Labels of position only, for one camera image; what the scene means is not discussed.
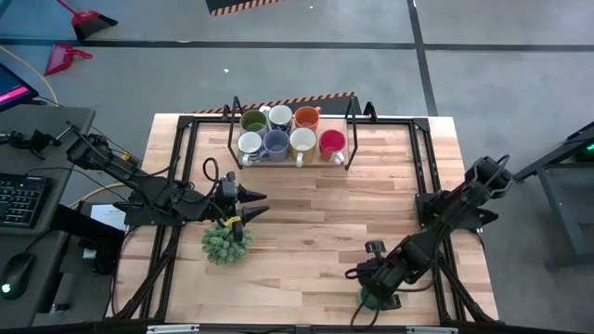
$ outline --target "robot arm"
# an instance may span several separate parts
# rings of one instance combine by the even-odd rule
[[[69,161],[86,170],[103,171],[134,190],[129,203],[116,205],[130,217],[126,219],[129,225],[181,226],[205,220],[222,224],[227,217],[239,217],[232,229],[234,238],[241,240],[243,226],[269,209],[241,207],[240,203],[265,199],[266,195],[236,186],[233,173],[216,180],[216,188],[205,196],[190,183],[148,174],[135,159],[118,157],[102,135],[82,135],[77,129],[74,133],[78,140],[67,151]]]
[[[419,233],[407,236],[385,258],[381,241],[366,244],[375,258],[359,263],[347,278],[357,278],[373,303],[382,310],[399,307],[394,293],[402,282],[413,284],[437,266],[439,245],[470,214],[489,199],[503,197],[510,187],[511,173],[505,169],[509,157],[499,161],[481,158],[465,173],[465,181],[453,191],[440,191],[422,208],[432,220]]]

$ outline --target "paper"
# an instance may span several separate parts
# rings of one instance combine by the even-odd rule
[[[91,218],[122,231],[125,229],[123,221],[126,218],[126,213],[111,204],[94,205],[91,208]],[[95,259],[96,253],[95,250],[84,249],[83,259]]]

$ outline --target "gray floor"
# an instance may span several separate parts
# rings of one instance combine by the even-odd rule
[[[121,24],[101,40],[412,43],[406,0],[285,0],[220,18],[203,0],[70,0]],[[591,44],[589,0],[417,0],[425,43]],[[71,39],[69,14],[54,2],[18,0],[0,37]],[[49,47],[8,46],[41,71]],[[355,91],[380,114],[427,115],[414,50],[92,48],[91,60],[48,77],[59,102],[97,110],[95,126],[142,156],[156,112]],[[517,171],[592,121],[594,53],[427,52],[439,115],[455,118],[467,165],[511,155]],[[6,64],[49,96],[5,54]],[[97,175],[103,183],[113,180]],[[78,175],[70,203],[95,185]],[[487,261],[501,319],[520,326],[590,332],[592,267],[549,273],[564,252],[561,230],[536,179],[489,205],[501,218],[485,229]]]

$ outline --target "mug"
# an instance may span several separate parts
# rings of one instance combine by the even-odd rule
[[[260,111],[268,116],[270,130],[280,130],[284,132],[291,131],[291,121],[293,120],[293,111],[291,108],[283,105],[260,107]]]
[[[268,132],[268,118],[259,110],[246,111],[241,115],[239,124],[241,124],[241,130],[244,133],[255,132],[260,137],[264,137]]]
[[[324,131],[319,137],[319,156],[322,160],[344,163],[342,149],[346,145],[346,137],[340,131]]]
[[[314,132],[319,124],[319,114],[322,112],[320,107],[301,107],[295,111],[295,126],[307,127]]]
[[[307,127],[297,128],[291,134],[290,142],[291,153],[297,167],[303,167],[305,162],[311,162],[314,159],[317,143],[314,130]]]
[[[271,161],[284,161],[289,154],[289,135],[284,131],[272,130],[264,136],[264,149]]]
[[[262,137],[255,132],[247,132],[239,136],[239,151],[243,153],[241,162],[244,166],[252,166],[265,158],[266,152],[262,146]]]

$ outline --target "black and yellow warning tape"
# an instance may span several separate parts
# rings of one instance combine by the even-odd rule
[[[276,101],[263,102],[263,103],[253,103],[253,104],[244,105],[241,107],[244,110],[251,110],[251,109],[259,109],[262,106],[274,107],[276,105],[287,105],[287,104],[291,104],[291,103],[302,103],[302,102],[318,101],[318,100],[329,99],[329,98],[350,97],[350,96],[355,96],[355,92],[327,94],[327,95],[321,95],[321,96],[287,98],[284,100],[276,100]],[[194,111],[193,113],[223,113],[223,108],[206,109],[206,110]]]
[[[280,2],[280,1],[282,1],[282,0],[252,0],[252,1],[245,2],[243,4],[238,4],[238,5],[226,6],[226,7],[223,7],[223,8],[218,8],[216,10],[213,10],[211,12],[211,15],[212,16],[221,16],[221,15],[231,14],[231,13],[238,12],[240,10],[255,8],[255,7],[258,7],[258,6],[264,6],[264,5],[269,5],[269,4],[274,4],[274,3],[277,3],[277,2]]]

